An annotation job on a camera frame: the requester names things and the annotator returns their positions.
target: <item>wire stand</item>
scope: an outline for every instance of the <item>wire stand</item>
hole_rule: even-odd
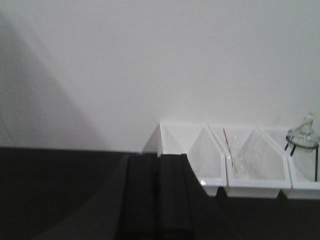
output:
[[[285,139],[287,140],[287,144],[284,148],[284,150],[286,151],[287,148],[289,147],[289,144],[293,144],[293,148],[290,152],[290,156],[292,157],[292,155],[294,154],[295,150],[296,150],[296,147],[300,147],[300,148],[303,148],[303,149],[310,149],[310,150],[313,150],[315,149],[315,172],[314,172],[314,181],[317,182],[318,181],[318,154],[319,154],[319,145],[317,146],[314,146],[314,147],[307,147],[307,146],[302,146],[302,145],[299,145],[299,144],[296,144],[296,143],[293,143],[292,141],[289,140],[288,136],[285,137]]]

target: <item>white sorting bin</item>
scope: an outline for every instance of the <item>white sorting bin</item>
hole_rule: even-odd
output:
[[[290,189],[287,156],[271,144],[261,130],[253,127],[225,127],[209,124],[225,153],[228,197],[271,198]]]
[[[206,124],[160,122],[158,156],[187,154],[198,181],[209,196],[227,185],[225,155]]]
[[[290,156],[291,148],[285,151],[287,128],[265,128],[264,131],[270,142],[287,154],[292,187],[282,190],[286,197],[288,199],[320,199],[320,181],[314,181],[315,150],[304,150],[297,147],[293,156]]]

